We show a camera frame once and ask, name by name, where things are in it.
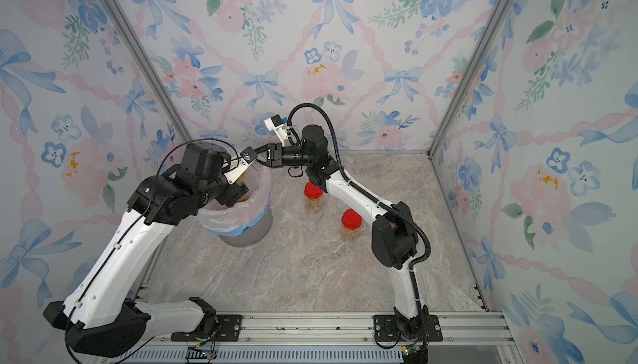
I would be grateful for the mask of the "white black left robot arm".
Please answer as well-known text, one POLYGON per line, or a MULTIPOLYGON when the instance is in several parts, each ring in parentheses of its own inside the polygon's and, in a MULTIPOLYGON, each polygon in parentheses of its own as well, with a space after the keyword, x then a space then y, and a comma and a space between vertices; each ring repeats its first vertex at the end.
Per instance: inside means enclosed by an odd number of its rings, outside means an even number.
POLYGON ((119 357, 143 339, 166 334, 209 340, 218 330, 216 311, 204 299, 153 306, 128 296, 174 227, 211 200, 232 206, 249 190, 238 180, 257 157, 252 148, 230 156, 213 138, 182 148, 181 163, 159 167, 135 189, 116 233, 77 289, 45 308, 45 319, 64 331, 73 360, 81 354, 119 357))

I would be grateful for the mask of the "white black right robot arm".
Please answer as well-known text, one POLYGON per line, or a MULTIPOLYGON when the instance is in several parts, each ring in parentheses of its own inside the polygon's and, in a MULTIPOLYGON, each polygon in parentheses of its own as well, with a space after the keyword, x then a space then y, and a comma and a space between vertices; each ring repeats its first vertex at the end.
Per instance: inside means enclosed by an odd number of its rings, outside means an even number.
POLYGON ((278 143, 256 149, 264 154, 264 165, 270 168, 305 167, 315 187, 349 206, 372 228, 372 253, 388 269, 394 292, 394 313, 400 335, 408 340, 426 341, 427 307, 422 303, 415 265, 428 259, 430 243, 415 224, 409 206, 393 204, 359 184, 342 166, 340 154, 328 152, 328 140, 318 125, 302 130, 296 143, 289 138, 296 133, 278 117, 265 122, 278 143))

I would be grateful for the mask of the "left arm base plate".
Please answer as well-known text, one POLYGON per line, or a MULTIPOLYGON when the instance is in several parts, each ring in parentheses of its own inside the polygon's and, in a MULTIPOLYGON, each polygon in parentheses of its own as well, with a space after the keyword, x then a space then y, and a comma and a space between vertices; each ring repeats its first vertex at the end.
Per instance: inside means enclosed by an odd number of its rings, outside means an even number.
POLYGON ((241 314, 207 314, 189 335, 198 341, 237 342, 243 320, 241 314))

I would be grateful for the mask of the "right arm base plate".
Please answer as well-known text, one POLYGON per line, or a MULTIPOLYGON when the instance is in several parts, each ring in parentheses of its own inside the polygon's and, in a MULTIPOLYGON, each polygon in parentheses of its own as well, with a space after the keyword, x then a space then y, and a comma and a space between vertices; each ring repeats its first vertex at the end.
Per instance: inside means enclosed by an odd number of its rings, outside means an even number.
POLYGON ((395 314, 377 314, 372 319, 377 342, 415 342, 423 336, 427 342, 442 342, 444 339, 435 315, 426 314, 424 322, 420 322, 419 317, 405 320, 395 314))

